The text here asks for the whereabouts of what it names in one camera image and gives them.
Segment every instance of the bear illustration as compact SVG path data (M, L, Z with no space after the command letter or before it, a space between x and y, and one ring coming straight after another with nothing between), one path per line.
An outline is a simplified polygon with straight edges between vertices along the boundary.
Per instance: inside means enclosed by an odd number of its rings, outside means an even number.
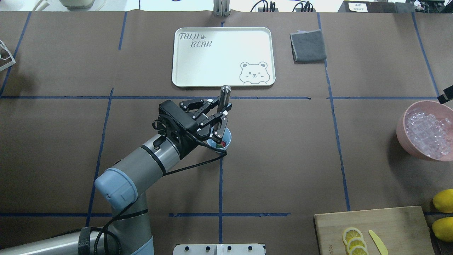
M267 73L266 62L259 62L258 64L249 64L247 62L241 63L242 72L239 79L246 85L260 84L264 85L270 79Z

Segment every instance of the black cable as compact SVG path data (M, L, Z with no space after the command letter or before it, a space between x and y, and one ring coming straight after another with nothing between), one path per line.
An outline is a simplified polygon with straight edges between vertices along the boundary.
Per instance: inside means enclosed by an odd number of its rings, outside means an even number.
M97 255L97 244L99 243L99 240L101 239L102 234L104 234L104 250L106 252L106 255L110 254L108 243L107 243L107 236L106 236L106 233L108 234L108 228L112 222L118 220L121 217L121 215L125 211L127 211L134 203L135 203L135 201L130 203L128 206L126 206L126 208L124 208L120 213L118 213L115 217L113 217L109 222L107 222L107 224L105 224L102 227L101 231L99 231L99 234L96 237L96 240L94 241L94 250L93 250L94 255Z
M304 8L304 3L299 2L299 3L297 3L296 5L294 5L294 8L293 8L293 10L292 10L291 12L294 12L294 10L296 9L296 7L297 7L298 5L302 5L302 6L300 7L300 11L302 11L302 9Z
M64 232L64 233L61 233L61 234L58 234L58 235L54 235L54 236L49 237L49 238L59 237L59 236L63 236L63 235L69 235L69 234L80 232L81 230L82 229L74 229L74 230L70 230L70 231L67 231L67 232ZM103 230L102 230L102 228L91 227L90 233L92 231L102 232ZM122 247L121 247L120 239L115 234L113 234L112 232L110 232L108 230L106 230L106 233L115 240L116 246L118 247L118 254L121 255L123 253L123 250L122 250Z
M259 0L250 10L250 12L253 11L253 9L260 3L263 2L263 11L265 11L266 8L269 8L269 3L266 0Z
M226 156L228 154L227 151L225 150L222 150L222 149L217 149L217 148L214 148L212 146L210 146L209 144L205 144L204 142L200 141L198 138L196 138L194 135L192 135L191 133L187 132L187 134L190 136L190 138L195 141L196 143L198 143L200 146L203 146L203 147L206 147L206 148L209 148L215 152L220 152L220 156L216 157L216 158L213 158L213 159L210 159L210 160L207 160L205 162L201 162L201 163L198 163L198 164L195 164L195 165L191 165L191 166L188 166L188 167L183 167L183 168L180 168L178 170L175 170L175 171L171 171L171 172L168 172L166 175L169 175L169 174L174 174L174 173L177 173L177 172L181 172L181 171L184 171L184 170L187 170L187 169L190 169L190 168L194 168L194 167L199 167L199 166L202 166L202 165L205 165L205 164L209 164L211 162L214 162L216 160L219 160L221 158L223 158L224 156Z
M157 131L162 131L162 132L164 132L164 133L165 133L165 137L167 137L167 130L165 130L165 129L163 129L163 128L158 128L158 127L156 127L156 125L155 125L156 122L159 122L162 126L165 127L165 125L162 123L162 121L156 119L155 121L153 121L153 124L152 124L153 128L154 128L155 130L157 130Z
M272 11L275 11L275 2L270 2L270 8L269 8L269 11L272 12Z
M91 227L91 231L98 231L99 233L102 233L104 230L102 228ZM108 237L105 236L105 234L111 236L115 240L116 246L118 247L118 255L122 255L123 254L123 248L121 247L120 239L115 234L113 234L112 232L110 232L108 230L105 230L105 232L104 232L104 239L108 239ZM108 253L108 248L106 246L106 242L104 242L104 250L105 250L105 252L107 254Z
M308 1L300 1L300 0L296 0L298 1L299 3L305 3L305 8L304 8L304 4L302 4L302 7L300 8L300 12L305 12L304 9L307 9L308 11L307 12L313 12L313 4L308 2Z

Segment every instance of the pink bowl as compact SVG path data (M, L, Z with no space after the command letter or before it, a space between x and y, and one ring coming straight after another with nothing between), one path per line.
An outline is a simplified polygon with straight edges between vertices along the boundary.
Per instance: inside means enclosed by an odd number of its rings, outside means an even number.
M420 110L424 111L426 115L433 114L436 116L437 119L444 119L449 118L453 121L453 110L443 104L439 104L435 101L419 101L407 108L404 112L403 116L401 116L398 125L396 126L396 136L398 137L398 141L400 142L401 146L412 156L430 160L430 161L452 161L453 160L453 151L449 154L442 156L440 159L435 159L432 157L428 157L427 155L423 154L415 145L411 142L409 137L406 133L406 114L414 108L419 108ZM453 129L447 131L447 135L449 137L453 137Z

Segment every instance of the wooden cutting board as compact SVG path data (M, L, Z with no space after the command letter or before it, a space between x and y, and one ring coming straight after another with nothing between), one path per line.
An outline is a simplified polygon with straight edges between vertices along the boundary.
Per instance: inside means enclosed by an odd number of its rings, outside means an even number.
M343 231L358 228L370 255L379 255L371 239L373 230L384 242L389 255L434 255L429 228L420 206L315 214L321 255L345 255Z

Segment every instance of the lemon slice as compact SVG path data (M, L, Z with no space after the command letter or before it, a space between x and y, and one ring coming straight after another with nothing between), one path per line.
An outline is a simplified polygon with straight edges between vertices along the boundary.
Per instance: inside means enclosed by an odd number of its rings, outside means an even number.
M349 255L369 255L369 254L365 247L356 245L352 247L351 251L349 252Z
M349 252L354 246L362 246L365 249L368 249L365 241L361 237L354 237L349 239L347 242L346 250Z
M358 230L357 228L350 227L350 228L345 229L344 232L343 232L343 243L344 243L344 245L347 245L349 240L354 238L354 237L358 237L358 238L363 240L362 232L360 232L360 230Z

